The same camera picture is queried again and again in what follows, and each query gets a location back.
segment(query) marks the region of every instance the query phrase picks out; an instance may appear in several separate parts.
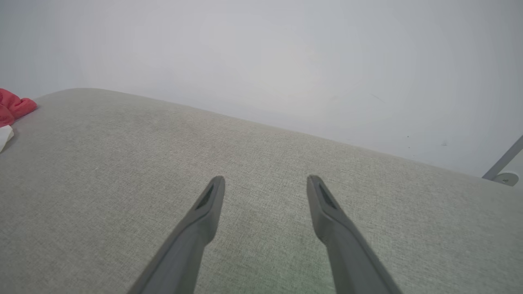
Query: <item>gray fabric surface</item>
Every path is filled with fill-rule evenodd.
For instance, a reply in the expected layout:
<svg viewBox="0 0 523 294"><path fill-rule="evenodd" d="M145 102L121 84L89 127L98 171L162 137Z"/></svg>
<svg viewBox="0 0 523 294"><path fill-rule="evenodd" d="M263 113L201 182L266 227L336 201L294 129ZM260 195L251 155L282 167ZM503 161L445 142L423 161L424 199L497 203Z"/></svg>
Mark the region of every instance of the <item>gray fabric surface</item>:
<svg viewBox="0 0 523 294"><path fill-rule="evenodd" d="M123 93L36 102L0 153L1 293L126 292L214 175L226 194L196 293L332 293L309 174L404 293L523 292L511 187Z"/></svg>

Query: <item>red fabric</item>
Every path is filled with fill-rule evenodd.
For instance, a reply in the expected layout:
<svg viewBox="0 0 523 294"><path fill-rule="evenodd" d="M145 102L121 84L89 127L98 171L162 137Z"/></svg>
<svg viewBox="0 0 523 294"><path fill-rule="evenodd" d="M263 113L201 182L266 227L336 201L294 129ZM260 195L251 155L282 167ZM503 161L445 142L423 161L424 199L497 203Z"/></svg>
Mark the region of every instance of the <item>red fabric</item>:
<svg viewBox="0 0 523 294"><path fill-rule="evenodd" d="M12 125L15 119L36 109L36 103L29 99L20 99L6 89L0 89L0 128Z"/></svg>

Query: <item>red object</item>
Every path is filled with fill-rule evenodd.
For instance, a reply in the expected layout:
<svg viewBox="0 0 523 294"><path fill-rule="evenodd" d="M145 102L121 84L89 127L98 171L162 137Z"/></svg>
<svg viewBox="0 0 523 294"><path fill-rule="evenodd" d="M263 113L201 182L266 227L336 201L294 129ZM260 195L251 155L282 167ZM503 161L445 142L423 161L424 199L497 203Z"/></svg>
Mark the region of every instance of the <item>red object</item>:
<svg viewBox="0 0 523 294"><path fill-rule="evenodd" d="M0 128L12 125L16 119L36 109L36 103L29 99L20 99L6 89L0 89Z"/></svg>

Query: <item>white object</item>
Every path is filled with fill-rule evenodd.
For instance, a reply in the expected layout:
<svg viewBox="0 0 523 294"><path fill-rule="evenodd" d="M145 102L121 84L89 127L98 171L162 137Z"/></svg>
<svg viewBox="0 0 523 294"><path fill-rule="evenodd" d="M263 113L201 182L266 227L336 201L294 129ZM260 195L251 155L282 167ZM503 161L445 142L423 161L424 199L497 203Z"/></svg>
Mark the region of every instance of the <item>white object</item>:
<svg viewBox="0 0 523 294"><path fill-rule="evenodd" d="M5 143L15 135L13 128L9 125L0 128L0 151L4 149Z"/></svg>

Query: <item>red cloth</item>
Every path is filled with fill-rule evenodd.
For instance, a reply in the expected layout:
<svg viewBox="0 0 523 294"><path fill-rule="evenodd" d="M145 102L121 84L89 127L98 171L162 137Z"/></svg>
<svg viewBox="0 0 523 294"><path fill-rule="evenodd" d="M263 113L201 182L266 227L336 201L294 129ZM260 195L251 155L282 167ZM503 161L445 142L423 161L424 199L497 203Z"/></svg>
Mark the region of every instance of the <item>red cloth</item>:
<svg viewBox="0 0 523 294"><path fill-rule="evenodd" d="M36 103L29 99L20 99L6 89L0 89L0 128L12 125L15 119L36 109Z"/></svg>

